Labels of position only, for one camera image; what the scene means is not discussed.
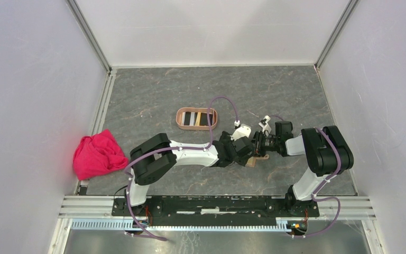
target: white panel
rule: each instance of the white panel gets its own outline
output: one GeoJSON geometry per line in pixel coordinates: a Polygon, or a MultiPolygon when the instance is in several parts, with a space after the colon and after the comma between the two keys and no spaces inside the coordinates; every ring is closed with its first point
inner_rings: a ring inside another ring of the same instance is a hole
{"type": "Polygon", "coordinates": [[[313,64],[348,0],[78,0],[113,66],[313,64]]]}
{"type": "Polygon", "coordinates": [[[105,71],[65,1],[0,0],[0,253],[46,253],[105,71]]]}
{"type": "Polygon", "coordinates": [[[406,1],[360,1],[321,68],[388,253],[406,253],[406,1]]]}

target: black mounting plate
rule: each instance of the black mounting plate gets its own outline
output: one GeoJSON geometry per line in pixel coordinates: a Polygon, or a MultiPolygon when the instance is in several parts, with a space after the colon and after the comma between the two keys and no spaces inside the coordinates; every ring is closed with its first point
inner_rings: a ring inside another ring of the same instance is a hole
{"type": "MultiPolygon", "coordinates": [[[[306,209],[309,217],[320,216],[316,202],[288,211],[275,196],[151,196],[133,211],[145,216],[146,207],[156,226],[276,225],[276,217],[305,217],[306,209]]],[[[130,216],[125,198],[114,200],[112,216],[130,216]]]]}

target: gray floor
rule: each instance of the gray floor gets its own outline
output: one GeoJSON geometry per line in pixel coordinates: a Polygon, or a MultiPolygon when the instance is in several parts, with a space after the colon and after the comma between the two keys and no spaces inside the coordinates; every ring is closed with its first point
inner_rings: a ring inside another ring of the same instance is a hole
{"type": "MultiPolygon", "coordinates": [[[[225,95],[237,105],[242,123],[253,131],[266,114],[279,114],[302,128],[327,126],[333,118],[318,77],[310,66],[199,67],[120,69],[114,82],[104,129],[109,129],[128,156],[131,149],[165,132],[172,140],[204,143],[207,131],[184,131],[175,122],[181,107],[207,107],[211,98],[225,95]]],[[[225,100],[214,104],[219,122],[214,129],[233,132],[234,110],[225,100]]],[[[283,195],[307,168],[304,156],[269,160],[254,168],[177,166],[149,189],[150,195],[283,195]]],[[[92,178],[88,195],[109,195],[127,184],[121,172],[92,178]]],[[[334,178],[322,195],[354,195],[349,173],[334,178]]]]}
{"type": "MultiPolygon", "coordinates": [[[[309,233],[328,222],[310,221],[309,233]]],[[[361,221],[338,221],[323,235],[292,240],[281,232],[155,232],[167,242],[131,238],[121,231],[71,230],[65,253],[371,253],[361,221]]]]}

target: red cloth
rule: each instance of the red cloth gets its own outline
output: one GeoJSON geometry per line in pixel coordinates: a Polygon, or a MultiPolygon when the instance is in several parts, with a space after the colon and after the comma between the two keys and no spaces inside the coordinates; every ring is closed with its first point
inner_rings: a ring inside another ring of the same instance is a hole
{"type": "Polygon", "coordinates": [[[106,175],[127,165],[128,159],[108,130],[83,137],[72,162],[79,180],[106,175]]]}

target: red towel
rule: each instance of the red towel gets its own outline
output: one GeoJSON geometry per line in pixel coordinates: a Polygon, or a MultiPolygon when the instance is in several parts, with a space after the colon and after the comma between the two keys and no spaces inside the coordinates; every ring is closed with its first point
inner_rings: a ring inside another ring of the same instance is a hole
{"type": "Polygon", "coordinates": [[[127,165],[128,159],[108,130],[83,137],[72,163],[79,180],[106,175],[127,165]]]}

